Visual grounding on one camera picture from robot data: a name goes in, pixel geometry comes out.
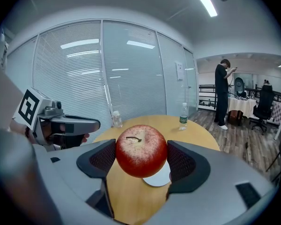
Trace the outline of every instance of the window blinds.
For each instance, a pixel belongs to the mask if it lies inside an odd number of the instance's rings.
[[[182,103],[188,102],[188,84],[183,47],[159,33],[157,35],[163,60],[167,115],[180,116]],[[182,80],[178,80],[176,63],[182,64]]]
[[[166,114],[156,33],[127,23],[104,22],[103,46],[113,110],[123,120]]]
[[[7,57],[6,75],[24,94],[32,86],[32,61],[36,37],[24,43]]]
[[[36,89],[61,101],[67,114],[100,120],[88,143],[111,127],[100,40],[100,22],[59,27],[40,34],[34,58]]]

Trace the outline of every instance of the white tablecloth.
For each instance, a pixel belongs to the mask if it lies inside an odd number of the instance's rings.
[[[254,106],[256,106],[256,100],[254,99],[240,100],[234,97],[229,97],[228,112],[233,110],[242,111],[243,116],[249,118],[253,115]]]

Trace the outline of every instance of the man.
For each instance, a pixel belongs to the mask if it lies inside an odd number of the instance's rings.
[[[223,59],[217,65],[215,70],[215,92],[217,95],[217,105],[214,122],[218,122],[221,129],[227,130],[225,126],[225,116],[228,109],[228,80],[227,78],[235,72],[236,68],[232,68],[229,72],[226,69],[230,68],[230,62]]]

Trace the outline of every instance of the table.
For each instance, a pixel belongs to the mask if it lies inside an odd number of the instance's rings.
[[[272,118],[275,122],[279,123],[279,128],[278,128],[278,131],[277,131],[277,134],[274,138],[274,140],[277,140],[278,139],[278,136],[281,132],[281,103],[279,102],[273,102],[273,111],[272,111]]]
[[[240,100],[235,97],[228,98],[228,120],[230,119],[231,111],[236,110],[238,125],[240,125],[242,117],[245,116],[249,118],[253,115],[254,106],[256,106],[256,100],[248,99],[248,100]]]
[[[179,130],[179,117],[168,115],[144,116],[124,121],[123,127],[108,129],[95,142],[117,139],[125,129],[139,124],[156,128],[165,140],[177,140],[220,150],[216,140],[206,129],[188,120],[187,128]],[[163,187],[151,187],[142,179],[125,173],[115,160],[107,175],[107,188],[115,219],[127,224],[147,221],[165,203],[169,185],[170,183]]]

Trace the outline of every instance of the wooden floor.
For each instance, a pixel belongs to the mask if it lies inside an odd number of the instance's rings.
[[[226,122],[228,130],[222,130],[217,123],[214,123],[215,112],[207,110],[198,110],[190,120],[204,127],[215,138],[221,151],[234,154],[249,165],[257,169],[269,180],[274,178],[281,170],[280,157],[273,164],[268,172],[266,169],[274,160],[278,153],[278,146],[281,140],[281,133],[277,141],[274,140],[277,127],[267,124],[267,132],[262,135],[260,128],[251,130],[253,123],[249,125],[249,120],[243,118],[241,126],[234,126]],[[248,137],[248,155],[245,143]]]

